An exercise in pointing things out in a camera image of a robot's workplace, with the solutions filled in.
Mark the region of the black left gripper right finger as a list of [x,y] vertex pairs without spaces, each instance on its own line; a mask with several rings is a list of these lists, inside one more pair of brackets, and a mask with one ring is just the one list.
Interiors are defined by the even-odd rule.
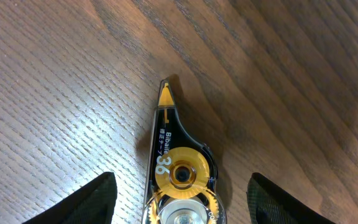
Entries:
[[247,204],[253,224],[333,224],[258,172],[249,180]]

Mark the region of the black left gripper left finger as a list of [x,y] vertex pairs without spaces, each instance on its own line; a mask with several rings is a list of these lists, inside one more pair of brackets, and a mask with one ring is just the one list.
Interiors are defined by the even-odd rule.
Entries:
[[116,178],[104,172],[26,224],[110,224],[117,200]]

